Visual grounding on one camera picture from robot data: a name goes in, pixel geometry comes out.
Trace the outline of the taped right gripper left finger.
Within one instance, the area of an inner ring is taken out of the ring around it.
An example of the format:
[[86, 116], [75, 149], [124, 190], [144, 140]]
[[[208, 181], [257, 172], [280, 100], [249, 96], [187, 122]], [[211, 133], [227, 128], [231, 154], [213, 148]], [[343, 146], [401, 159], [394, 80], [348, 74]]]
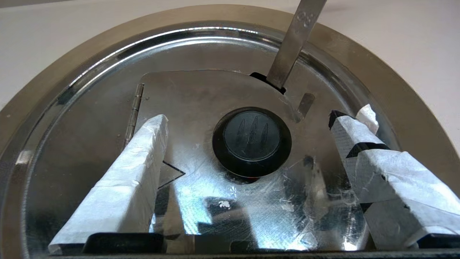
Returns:
[[168, 119], [148, 119], [48, 245], [62, 255], [98, 233], [147, 233], [168, 141]]

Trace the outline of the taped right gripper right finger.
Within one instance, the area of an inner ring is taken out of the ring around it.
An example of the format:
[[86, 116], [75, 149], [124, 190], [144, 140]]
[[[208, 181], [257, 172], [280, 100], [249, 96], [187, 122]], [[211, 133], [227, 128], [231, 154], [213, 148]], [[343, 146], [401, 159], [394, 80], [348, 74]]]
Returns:
[[459, 248], [459, 198], [445, 183], [365, 120], [332, 110], [328, 127], [377, 249]]

